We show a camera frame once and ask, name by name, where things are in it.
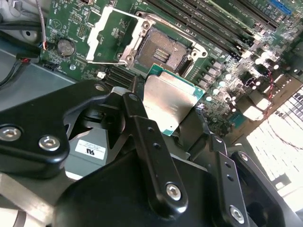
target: electronic component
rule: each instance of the electronic component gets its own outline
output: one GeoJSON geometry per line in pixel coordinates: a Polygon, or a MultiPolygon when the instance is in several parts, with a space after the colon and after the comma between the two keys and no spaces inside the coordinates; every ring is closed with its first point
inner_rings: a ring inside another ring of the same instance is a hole
{"type": "Polygon", "coordinates": [[[209,75],[212,75],[213,77],[216,77],[216,76],[219,74],[219,72],[218,72],[217,70],[213,69],[213,68],[210,68],[210,69],[207,71],[207,73],[208,73],[209,75]]]}
{"type": "Polygon", "coordinates": [[[60,56],[69,57],[75,53],[75,45],[70,40],[61,39],[57,44],[57,51],[60,56]]]}
{"type": "Polygon", "coordinates": [[[218,70],[221,70],[224,66],[221,63],[215,61],[213,63],[213,67],[216,68],[216,69],[218,69],[218,70]]]}
{"type": "Polygon", "coordinates": [[[272,4],[273,6],[275,6],[278,10],[280,10],[281,12],[287,14],[287,15],[291,15],[292,12],[291,10],[289,10],[285,5],[283,5],[279,0],[269,0],[270,4],[272,4]]]}
{"type": "Polygon", "coordinates": [[[211,88],[211,91],[212,91],[212,94],[215,95],[215,96],[216,96],[217,94],[219,94],[219,92],[220,92],[220,90],[219,90],[217,87],[212,87],[212,88],[211,88]]]}
{"type": "Polygon", "coordinates": [[[256,70],[263,76],[268,77],[270,70],[266,68],[264,65],[258,65],[256,70]]]}
{"type": "Polygon", "coordinates": [[[234,104],[233,103],[228,103],[228,106],[229,106],[229,108],[231,109],[231,112],[236,112],[237,111],[237,109],[236,109],[236,107],[234,106],[234,104]]]}
{"type": "Polygon", "coordinates": [[[225,87],[226,86],[226,82],[222,79],[217,80],[217,83],[220,87],[225,87]]]}
{"type": "Polygon", "coordinates": [[[205,82],[204,80],[200,80],[198,85],[202,88],[208,88],[209,87],[209,84],[207,82],[205,82]]]}
{"type": "Polygon", "coordinates": [[[205,81],[208,81],[208,82],[213,82],[213,81],[214,81],[214,78],[211,77],[211,76],[208,75],[208,74],[205,74],[205,75],[203,76],[203,79],[204,79],[205,81]]]}
{"type": "Polygon", "coordinates": [[[90,5],[94,2],[94,0],[80,0],[80,2],[86,4],[86,5],[90,5]]]}
{"type": "Polygon", "coordinates": [[[232,75],[229,72],[224,72],[223,77],[225,80],[229,81],[232,79],[232,75]]]}
{"type": "Polygon", "coordinates": [[[135,62],[151,68],[158,64],[166,70],[177,72],[177,68],[186,60],[189,50],[181,43],[171,39],[156,28],[151,28],[144,40],[135,62]]]}
{"type": "Polygon", "coordinates": [[[277,69],[279,69],[279,67],[280,67],[276,62],[274,62],[274,61],[271,60],[271,59],[267,59],[267,60],[265,61],[265,63],[266,63],[270,68],[272,68],[272,69],[274,69],[274,70],[277,70],[277,69]]]}
{"type": "Polygon", "coordinates": [[[205,98],[205,100],[207,101],[207,102],[211,102],[212,101],[212,97],[210,96],[210,95],[208,95],[208,94],[206,94],[205,96],[204,96],[204,98],[205,98]]]}

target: wire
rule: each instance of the wire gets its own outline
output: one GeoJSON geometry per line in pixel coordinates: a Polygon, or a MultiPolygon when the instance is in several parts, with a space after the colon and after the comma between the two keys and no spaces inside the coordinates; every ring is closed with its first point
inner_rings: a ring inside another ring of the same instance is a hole
{"type": "Polygon", "coordinates": [[[11,68],[11,70],[9,71],[8,75],[3,79],[3,81],[0,82],[0,88],[2,88],[3,86],[5,86],[7,84],[7,82],[12,78],[12,75],[14,74],[16,67],[19,66],[21,64],[21,61],[15,61],[13,67],[11,68]]]}
{"type": "Polygon", "coordinates": [[[269,72],[268,76],[269,76],[269,79],[270,79],[270,89],[269,89],[270,92],[269,92],[269,96],[268,96],[269,104],[268,104],[267,111],[266,111],[266,120],[267,120],[267,123],[268,123],[270,129],[274,132],[275,136],[277,136],[283,143],[285,143],[286,145],[289,145],[289,146],[291,146],[291,147],[293,147],[295,149],[303,150],[303,148],[299,148],[299,147],[295,146],[294,144],[292,144],[290,142],[287,142],[284,139],[282,139],[276,133],[276,131],[273,129],[273,127],[271,126],[271,124],[269,123],[269,107],[270,107],[271,100],[273,99],[274,79],[273,79],[273,76],[272,76],[272,72],[269,72]]]}
{"type": "Polygon", "coordinates": [[[36,0],[36,3],[37,3],[38,11],[39,11],[40,22],[41,22],[43,49],[46,51],[46,32],[45,32],[44,16],[43,16],[43,12],[42,12],[39,0],[36,0]]]}
{"type": "Polygon", "coordinates": [[[29,59],[16,60],[8,75],[3,81],[0,82],[0,90],[3,90],[4,88],[9,87],[11,84],[15,83],[29,62],[29,59]]]}

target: black cable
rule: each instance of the black cable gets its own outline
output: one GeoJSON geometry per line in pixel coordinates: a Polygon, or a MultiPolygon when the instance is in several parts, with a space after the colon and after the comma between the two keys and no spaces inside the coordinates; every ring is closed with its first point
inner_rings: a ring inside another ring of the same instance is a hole
{"type": "Polygon", "coordinates": [[[3,81],[0,82],[0,88],[2,88],[3,86],[5,86],[7,84],[7,82],[12,78],[12,76],[16,70],[16,67],[20,64],[21,64],[21,61],[19,61],[19,60],[15,61],[14,65],[11,68],[11,70],[9,71],[8,75],[4,78],[3,81]]]}
{"type": "Polygon", "coordinates": [[[3,90],[13,83],[15,83],[21,76],[23,70],[29,64],[29,61],[20,61],[17,60],[8,75],[5,77],[3,81],[0,82],[0,90],[3,90]]]}

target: cable connector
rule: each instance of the cable connector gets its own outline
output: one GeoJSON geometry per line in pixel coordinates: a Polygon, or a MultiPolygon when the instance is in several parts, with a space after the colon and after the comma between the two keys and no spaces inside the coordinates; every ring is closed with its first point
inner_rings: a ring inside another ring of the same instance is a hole
{"type": "Polygon", "coordinates": [[[27,54],[18,53],[16,55],[16,59],[17,60],[21,60],[24,63],[29,63],[29,62],[31,62],[31,63],[39,63],[40,57],[39,57],[39,55],[32,54],[32,53],[27,53],[27,54]]]}

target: motherboard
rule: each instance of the motherboard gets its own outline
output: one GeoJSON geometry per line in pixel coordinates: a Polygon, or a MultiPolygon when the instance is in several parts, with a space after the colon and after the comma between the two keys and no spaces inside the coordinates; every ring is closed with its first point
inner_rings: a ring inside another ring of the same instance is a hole
{"type": "Polygon", "coordinates": [[[41,60],[109,87],[161,69],[199,91],[198,113],[224,136],[291,81],[302,17],[299,0],[53,0],[41,60]]]}

